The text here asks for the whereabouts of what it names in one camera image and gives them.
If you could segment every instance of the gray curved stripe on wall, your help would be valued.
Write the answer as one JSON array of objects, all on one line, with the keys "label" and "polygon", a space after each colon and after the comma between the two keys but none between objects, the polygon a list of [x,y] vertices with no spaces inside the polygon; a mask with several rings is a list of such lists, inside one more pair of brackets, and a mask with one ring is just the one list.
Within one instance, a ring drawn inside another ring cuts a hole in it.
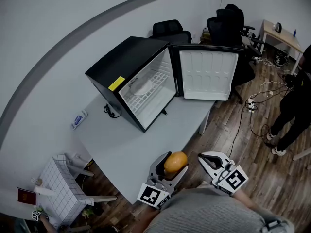
[{"label": "gray curved stripe on wall", "polygon": [[27,96],[40,81],[40,79],[54,66],[57,61],[59,61],[74,46],[79,44],[83,39],[91,35],[99,28],[134,9],[153,1],[156,0],[129,0],[121,3],[82,24],[79,28],[72,31],[61,41],[59,41],[53,48],[51,48],[51,50],[48,51],[26,75],[5,107],[0,118],[0,150],[8,129],[23,102],[26,100]]}]

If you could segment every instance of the wire shelf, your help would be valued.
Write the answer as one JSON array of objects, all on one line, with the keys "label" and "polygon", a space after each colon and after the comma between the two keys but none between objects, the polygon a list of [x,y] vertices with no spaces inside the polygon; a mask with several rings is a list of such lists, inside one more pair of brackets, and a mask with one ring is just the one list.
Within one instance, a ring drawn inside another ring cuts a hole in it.
[{"label": "wire shelf", "polygon": [[161,73],[161,72],[156,72],[152,71],[153,76],[150,77],[149,79],[152,82],[152,88],[150,91],[148,91],[146,94],[137,96],[133,95],[130,91],[127,92],[127,94],[124,96],[126,102],[128,103],[130,109],[132,110],[133,113],[137,112],[142,105],[146,102],[146,100],[153,94],[157,89],[163,84],[163,82],[167,79],[167,75]]}]

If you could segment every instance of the checkered tablecloth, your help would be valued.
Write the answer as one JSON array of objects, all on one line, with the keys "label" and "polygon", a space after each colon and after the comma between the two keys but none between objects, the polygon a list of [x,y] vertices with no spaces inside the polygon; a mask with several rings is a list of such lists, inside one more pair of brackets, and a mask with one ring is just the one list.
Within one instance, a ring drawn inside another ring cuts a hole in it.
[{"label": "checkered tablecloth", "polygon": [[55,196],[48,196],[48,199],[64,225],[70,225],[87,204],[94,205],[94,199],[84,194],[70,174],[64,154],[50,159],[40,179],[42,187],[55,192]]}]

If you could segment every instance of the red book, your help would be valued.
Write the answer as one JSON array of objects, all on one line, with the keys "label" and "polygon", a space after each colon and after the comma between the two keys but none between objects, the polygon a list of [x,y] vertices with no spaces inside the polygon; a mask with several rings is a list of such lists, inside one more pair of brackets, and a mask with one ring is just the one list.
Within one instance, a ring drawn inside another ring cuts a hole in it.
[{"label": "red book", "polygon": [[17,187],[17,200],[25,204],[35,205],[35,192],[21,189]]}]

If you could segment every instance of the yellow sticker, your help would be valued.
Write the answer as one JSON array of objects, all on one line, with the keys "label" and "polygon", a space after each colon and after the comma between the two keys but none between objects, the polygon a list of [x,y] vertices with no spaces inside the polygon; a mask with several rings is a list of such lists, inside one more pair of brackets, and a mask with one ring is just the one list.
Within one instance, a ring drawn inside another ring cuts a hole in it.
[{"label": "yellow sticker", "polygon": [[118,77],[117,80],[114,81],[114,82],[111,84],[111,86],[108,87],[108,89],[109,89],[110,91],[114,91],[114,90],[119,86],[119,84],[121,84],[124,80],[125,80],[125,78],[123,78],[123,77],[121,77],[121,76]]}]

